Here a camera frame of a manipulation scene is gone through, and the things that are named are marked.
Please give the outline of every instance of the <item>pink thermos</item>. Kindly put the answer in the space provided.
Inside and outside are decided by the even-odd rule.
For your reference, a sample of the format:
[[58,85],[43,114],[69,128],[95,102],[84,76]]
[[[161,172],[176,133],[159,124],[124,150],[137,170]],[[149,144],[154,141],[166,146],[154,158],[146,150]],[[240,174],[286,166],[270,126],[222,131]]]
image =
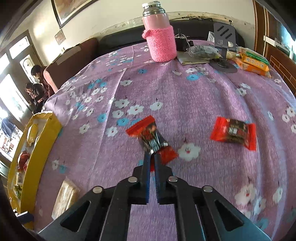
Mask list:
[[177,56],[173,27],[159,1],[144,3],[142,37],[147,40],[151,57],[156,62],[170,61]]

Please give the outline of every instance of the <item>metal rivet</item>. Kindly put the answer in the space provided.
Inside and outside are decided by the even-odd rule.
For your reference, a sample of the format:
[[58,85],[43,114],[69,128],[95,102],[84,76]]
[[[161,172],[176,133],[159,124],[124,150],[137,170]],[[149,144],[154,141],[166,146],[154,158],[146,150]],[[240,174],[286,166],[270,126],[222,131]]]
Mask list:
[[170,176],[170,177],[168,178],[168,181],[174,183],[174,182],[178,181],[178,178],[175,177],[175,176]]
[[94,193],[101,193],[102,191],[103,191],[103,188],[101,188],[101,187],[94,187],[93,188]]
[[213,188],[211,186],[204,186],[202,188],[205,192],[212,192],[213,191]]
[[136,183],[136,182],[138,181],[138,179],[137,179],[136,177],[129,177],[129,178],[128,178],[128,181],[129,181],[130,183]]

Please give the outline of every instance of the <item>wall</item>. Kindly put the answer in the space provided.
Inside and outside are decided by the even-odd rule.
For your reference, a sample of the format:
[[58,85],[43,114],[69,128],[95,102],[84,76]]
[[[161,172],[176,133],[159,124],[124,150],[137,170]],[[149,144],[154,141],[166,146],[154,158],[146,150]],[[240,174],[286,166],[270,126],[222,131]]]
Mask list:
[[[112,25],[140,17],[144,2],[145,0],[98,0],[62,28],[66,40],[59,46],[54,38],[59,27],[51,1],[43,0],[20,24],[9,41],[28,29],[39,57],[44,65],[48,65],[58,56],[62,47],[67,49]],[[246,45],[249,48],[254,47],[255,15],[252,0],[161,0],[161,3],[167,12],[210,12],[245,21],[252,26],[245,39]]]

